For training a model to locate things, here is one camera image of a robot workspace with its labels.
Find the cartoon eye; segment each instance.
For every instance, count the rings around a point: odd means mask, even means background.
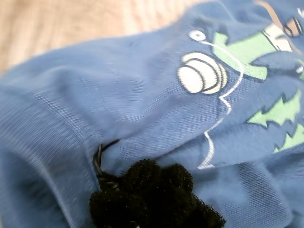
[[[203,41],[206,39],[206,35],[199,31],[199,30],[193,30],[189,33],[189,37],[196,40],[196,41]]]
[[[185,65],[178,69],[178,77],[190,93],[214,94],[226,86],[224,67],[211,57],[192,52],[184,55],[182,61]]]

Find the white outline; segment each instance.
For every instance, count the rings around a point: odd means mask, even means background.
[[[191,31],[190,33],[189,33],[189,36],[191,37],[191,38],[193,38],[193,34],[197,34],[197,32],[200,32],[200,33],[202,33],[202,34],[204,34],[203,32],[201,32],[201,31],[199,31],[199,30],[193,30],[193,31]],[[231,94],[238,86],[239,86],[239,84],[241,83],[241,81],[243,80],[243,76],[244,76],[244,66],[243,66],[243,64],[241,63],[241,61],[239,61],[236,57],[234,57],[230,52],[228,52],[226,49],[224,49],[224,48],[222,48],[221,46],[218,46],[218,45],[216,45],[216,44],[212,44],[212,43],[209,43],[209,42],[207,42],[207,41],[204,41],[205,40],[205,37],[206,36],[202,36],[202,40],[197,40],[198,39],[198,37],[196,36],[195,38],[193,38],[194,40],[196,40],[196,41],[198,41],[199,43],[201,43],[201,44],[207,44],[207,45],[210,45],[210,46],[213,46],[213,47],[215,47],[215,48],[218,48],[219,50],[221,50],[221,51],[223,51],[225,54],[227,54],[228,56],[230,56],[236,63],[237,63],[237,65],[238,65],[238,67],[239,67],[239,72],[240,72],[240,74],[239,74],[239,78],[238,78],[238,80],[237,80],[237,82],[234,84],[234,86],[231,88],[231,89],[229,89],[226,93],[224,93],[223,95],[221,95],[221,96],[219,96],[219,99],[226,105],[226,107],[227,107],[227,112],[226,112],[226,115],[228,115],[230,112],[231,112],[231,110],[232,110],[232,108],[231,108],[231,105],[230,105],[230,103],[227,101],[227,100],[225,100],[224,98],[226,97],[226,96],[228,96],[229,94]],[[197,167],[198,169],[205,169],[205,168],[211,168],[211,167],[214,167],[213,165],[211,165],[211,164],[209,164],[209,162],[211,161],[211,159],[212,159],[212,157],[213,157],[213,155],[214,155],[214,144],[213,144],[213,141],[212,141],[212,139],[210,138],[210,136],[209,136],[209,131],[211,131],[213,128],[215,128],[215,127],[217,127],[222,121],[223,121],[223,117],[221,118],[221,119],[219,119],[212,127],[210,127],[208,130],[206,130],[205,132],[204,132],[204,135],[206,136],[206,138],[208,139],[208,142],[209,142],[209,152],[208,152],[208,154],[207,154],[207,156],[206,156],[206,158],[205,158],[205,160]]]

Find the knit fabric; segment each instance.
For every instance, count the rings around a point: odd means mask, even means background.
[[[0,79],[4,228],[92,228],[92,158],[180,163],[226,228],[304,227],[304,2],[223,0]]]

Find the wooden surface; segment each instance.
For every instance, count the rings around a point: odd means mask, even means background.
[[[79,41],[134,34],[204,0],[0,0],[0,72]]]

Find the white eye print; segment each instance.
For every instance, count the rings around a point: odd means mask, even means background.
[[[299,15],[300,15],[302,18],[304,18],[304,9],[298,8],[297,10],[298,10]]]
[[[206,39],[206,35],[199,31],[199,30],[193,30],[189,33],[189,37],[196,40],[196,41],[203,41]]]

